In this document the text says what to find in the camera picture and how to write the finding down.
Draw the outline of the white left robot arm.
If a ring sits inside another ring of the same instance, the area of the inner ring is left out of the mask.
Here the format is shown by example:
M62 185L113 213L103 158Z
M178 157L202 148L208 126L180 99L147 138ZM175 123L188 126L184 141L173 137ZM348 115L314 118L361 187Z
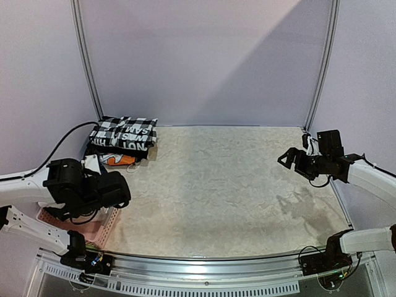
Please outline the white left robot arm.
M129 205L131 193L126 179L116 171L102 173L98 159L88 156L49 162L42 168L1 176L1 232L32 239L59 256L67 254L78 268L92 263L85 250L85 238L25 215L19 203L50 208L58 219L97 215L101 209L122 209Z

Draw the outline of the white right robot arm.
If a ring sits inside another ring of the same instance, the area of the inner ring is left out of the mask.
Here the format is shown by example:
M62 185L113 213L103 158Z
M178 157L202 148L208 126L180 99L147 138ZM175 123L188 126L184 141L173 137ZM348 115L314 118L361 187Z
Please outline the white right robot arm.
M385 173L365 156L308 155L304 150L289 148L278 157L277 162L313 181L320 175L360 187L380 200L395 206L395 176ZM365 230L346 230L328 238L320 265L326 270L334 269L344 256L357 252L395 251L395 225Z

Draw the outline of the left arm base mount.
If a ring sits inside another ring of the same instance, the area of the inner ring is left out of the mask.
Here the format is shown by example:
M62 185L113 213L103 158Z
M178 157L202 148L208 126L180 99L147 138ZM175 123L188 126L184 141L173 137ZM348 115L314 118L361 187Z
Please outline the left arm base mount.
M61 256L60 263L81 270L78 276L79 281L91 285L96 275L110 276L114 257L104 252L88 251L82 256L75 256L68 252Z

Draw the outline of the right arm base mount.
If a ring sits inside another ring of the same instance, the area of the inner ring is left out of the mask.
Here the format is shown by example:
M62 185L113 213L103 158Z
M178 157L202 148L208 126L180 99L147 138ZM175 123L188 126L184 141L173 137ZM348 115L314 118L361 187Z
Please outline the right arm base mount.
M363 253L357 252L357 263L353 265L350 254L334 251L320 251L314 246L306 246L298 254L298 264L304 276L317 275L320 286L328 291L341 287L360 265Z

